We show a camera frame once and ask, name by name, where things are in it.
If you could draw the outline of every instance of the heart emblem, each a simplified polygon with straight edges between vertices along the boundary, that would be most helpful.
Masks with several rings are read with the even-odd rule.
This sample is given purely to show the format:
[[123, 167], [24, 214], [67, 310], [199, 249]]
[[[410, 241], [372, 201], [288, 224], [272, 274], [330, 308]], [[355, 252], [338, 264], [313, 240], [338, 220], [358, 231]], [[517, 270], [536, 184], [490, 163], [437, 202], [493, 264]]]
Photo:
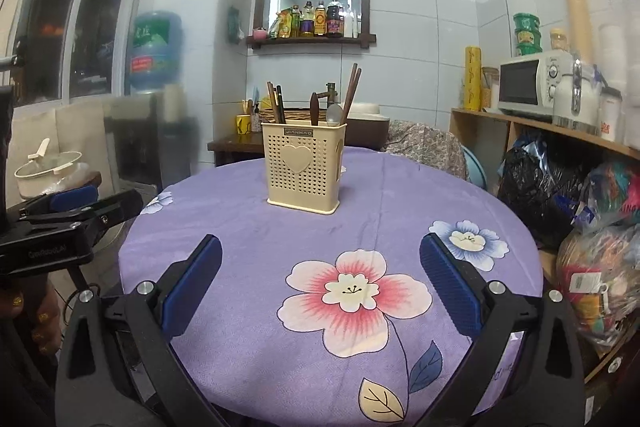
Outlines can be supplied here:
[[303, 145], [300, 147], [285, 145], [280, 149], [280, 158], [284, 161], [284, 165], [289, 167], [295, 174], [300, 174], [311, 163], [313, 153], [309, 147]]

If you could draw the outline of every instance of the flower print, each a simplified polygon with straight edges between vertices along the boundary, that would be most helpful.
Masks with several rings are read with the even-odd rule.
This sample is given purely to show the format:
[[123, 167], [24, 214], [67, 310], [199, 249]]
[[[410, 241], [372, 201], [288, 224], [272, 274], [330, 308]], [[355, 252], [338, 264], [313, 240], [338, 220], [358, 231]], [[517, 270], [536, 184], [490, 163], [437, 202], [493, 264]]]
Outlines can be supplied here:
[[142, 209], [140, 214], [155, 214], [158, 210], [162, 210], [163, 206], [167, 206], [169, 203], [173, 203], [174, 198], [171, 197], [171, 192], [161, 192]]
[[335, 266], [298, 263], [287, 284], [304, 293], [287, 298], [278, 318], [291, 331], [323, 330], [324, 347], [337, 357], [379, 351], [389, 338], [386, 316], [412, 319], [431, 306], [424, 283], [385, 272], [377, 251], [341, 253]]
[[434, 221], [429, 232], [435, 232], [456, 259], [468, 261], [477, 269], [491, 271], [494, 259], [501, 259], [509, 251], [507, 243], [493, 230], [482, 229], [471, 221], [455, 225]]

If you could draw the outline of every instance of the green container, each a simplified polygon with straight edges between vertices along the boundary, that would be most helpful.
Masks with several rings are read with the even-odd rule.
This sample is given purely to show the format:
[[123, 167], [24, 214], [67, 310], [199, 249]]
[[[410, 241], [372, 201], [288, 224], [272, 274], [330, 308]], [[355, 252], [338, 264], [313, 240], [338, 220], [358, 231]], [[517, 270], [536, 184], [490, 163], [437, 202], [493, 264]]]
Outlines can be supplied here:
[[540, 39], [542, 36], [538, 30], [516, 30], [516, 39], [518, 44], [533, 44], [540, 47]]
[[540, 31], [540, 19], [531, 13], [516, 13], [513, 16], [513, 21], [516, 23], [516, 31]]
[[534, 53], [542, 53], [542, 48], [535, 44], [529, 44], [528, 42], [523, 42], [516, 46], [516, 56], [518, 57], [522, 57], [522, 55], [532, 55]]

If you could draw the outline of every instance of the screw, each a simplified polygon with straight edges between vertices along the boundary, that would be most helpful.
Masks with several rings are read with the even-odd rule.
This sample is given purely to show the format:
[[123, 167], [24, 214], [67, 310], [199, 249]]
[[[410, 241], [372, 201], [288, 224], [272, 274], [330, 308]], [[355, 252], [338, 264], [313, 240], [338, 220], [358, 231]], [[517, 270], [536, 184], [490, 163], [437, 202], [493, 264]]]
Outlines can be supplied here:
[[94, 293], [91, 290], [82, 290], [78, 296], [80, 302], [89, 302], [93, 298]]
[[489, 291], [495, 295], [501, 295], [507, 291], [507, 286], [500, 281], [491, 281], [489, 283]]
[[551, 290], [549, 292], [549, 298], [553, 302], [561, 302], [562, 301], [562, 294], [558, 290]]
[[151, 281], [143, 281], [136, 286], [136, 291], [140, 295], [149, 295], [154, 290], [154, 284]]

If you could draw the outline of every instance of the blue gripper pad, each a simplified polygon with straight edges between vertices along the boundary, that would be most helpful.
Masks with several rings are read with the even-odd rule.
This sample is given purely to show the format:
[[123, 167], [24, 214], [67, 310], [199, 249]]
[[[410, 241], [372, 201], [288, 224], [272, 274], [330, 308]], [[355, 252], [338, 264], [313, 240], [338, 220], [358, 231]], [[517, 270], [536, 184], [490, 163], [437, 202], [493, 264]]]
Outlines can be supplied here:
[[98, 189], [93, 185], [85, 185], [55, 194], [49, 200], [51, 212], [68, 212], [74, 208], [88, 206], [98, 201]]
[[434, 233], [422, 238], [420, 263], [458, 333], [475, 340], [482, 329], [481, 303], [455, 266], [455, 258]]
[[207, 235], [188, 259], [188, 267], [162, 304], [162, 332], [170, 340], [183, 334], [222, 265], [222, 245]]

